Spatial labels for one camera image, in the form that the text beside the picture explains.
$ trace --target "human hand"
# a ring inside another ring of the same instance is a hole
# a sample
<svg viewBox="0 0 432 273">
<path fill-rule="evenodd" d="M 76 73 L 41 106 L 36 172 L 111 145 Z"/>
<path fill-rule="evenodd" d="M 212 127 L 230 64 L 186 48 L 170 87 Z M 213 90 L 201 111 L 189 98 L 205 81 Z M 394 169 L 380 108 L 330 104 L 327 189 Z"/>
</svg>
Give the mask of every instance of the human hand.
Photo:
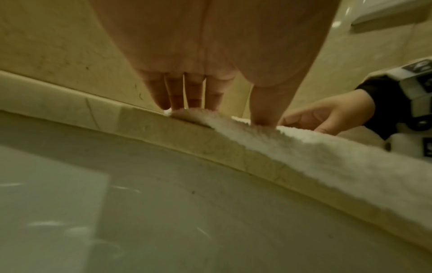
<svg viewBox="0 0 432 273">
<path fill-rule="evenodd" d="M 325 98 L 288 112 L 279 125 L 337 135 L 365 124 L 375 112 L 375 103 L 361 89 Z"/>
<path fill-rule="evenodd" d="M 161 109 L 217 110 L 238 72 L 251 121 L 276 126 L 312 65 L 340 0 L 90 0 Z"/>
</svg>

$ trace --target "gray surface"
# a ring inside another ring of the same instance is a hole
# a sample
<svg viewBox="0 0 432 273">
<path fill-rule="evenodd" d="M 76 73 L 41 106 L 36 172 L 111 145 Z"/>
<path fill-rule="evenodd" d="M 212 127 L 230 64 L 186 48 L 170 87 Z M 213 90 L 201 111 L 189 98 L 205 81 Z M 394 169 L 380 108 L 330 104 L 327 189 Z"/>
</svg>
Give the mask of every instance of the gray surface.
<svg viewBox="0 0 432 273">
<path fill-rule="evenodd" d="M 0 175 L 2 273 L 432 272 L 309 198 L 138 141 L 0 112 Z"/>
</svg>

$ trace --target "beige wall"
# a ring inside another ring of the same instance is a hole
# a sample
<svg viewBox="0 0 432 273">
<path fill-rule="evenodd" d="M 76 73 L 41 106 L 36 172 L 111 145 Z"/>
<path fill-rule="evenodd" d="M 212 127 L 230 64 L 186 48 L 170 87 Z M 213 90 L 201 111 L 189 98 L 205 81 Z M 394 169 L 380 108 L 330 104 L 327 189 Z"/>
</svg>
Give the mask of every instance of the beige wall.
<svg viewBox="0 0 432 273">
<path fill-rule="evenodd" d="M 291 107 L 352 90 L 371 71 L 432 55 L 428 9 L 351 28 L 360 2 L 342 0 Z M 160 111 L 86 0 L 2 0 L 0 39 L 0 70 Z M 248 118 L 250 88 L 239 77 L 221 111 Z"/>
</svg>

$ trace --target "person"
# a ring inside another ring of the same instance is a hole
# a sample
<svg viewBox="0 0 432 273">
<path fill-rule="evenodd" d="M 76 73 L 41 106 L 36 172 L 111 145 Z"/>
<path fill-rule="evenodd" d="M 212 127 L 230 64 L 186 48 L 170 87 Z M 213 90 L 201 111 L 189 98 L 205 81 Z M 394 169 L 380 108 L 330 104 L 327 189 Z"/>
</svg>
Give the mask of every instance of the person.
<svg viewBox="0 0 432 273">
<path fill-rule="evenodd" d="M 410 134 L 432 133 L 432 57 L 373 72 L 354 91 L 289 111 L 279 125 L 331 135 L 364 125 L 386 140 L 399 123 Z"/>
<path fill-rule="evenodd" d="M 217 110 L 240 72 L 252 124 L 276 127 L 340 0 L 89 0 L 161 109 Z"/>
</svg>

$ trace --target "black cuff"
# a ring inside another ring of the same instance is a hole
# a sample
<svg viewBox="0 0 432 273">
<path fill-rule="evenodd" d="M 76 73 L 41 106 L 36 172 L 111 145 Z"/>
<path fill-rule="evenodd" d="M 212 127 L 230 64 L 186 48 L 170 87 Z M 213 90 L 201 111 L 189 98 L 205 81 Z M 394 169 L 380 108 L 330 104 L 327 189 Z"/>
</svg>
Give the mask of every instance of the black cuff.
<svg viewBox="0 0 432 273">
<path fill-rule="evenodd" d="M 396 124 L 410 116 L 410 100 L 399 83 L 387 76 L 367 79 L 356 89 L 363 89 L 375 102 L 375 113 L 364 126 L 386 140 L 397 132 Z"/>
</svg>

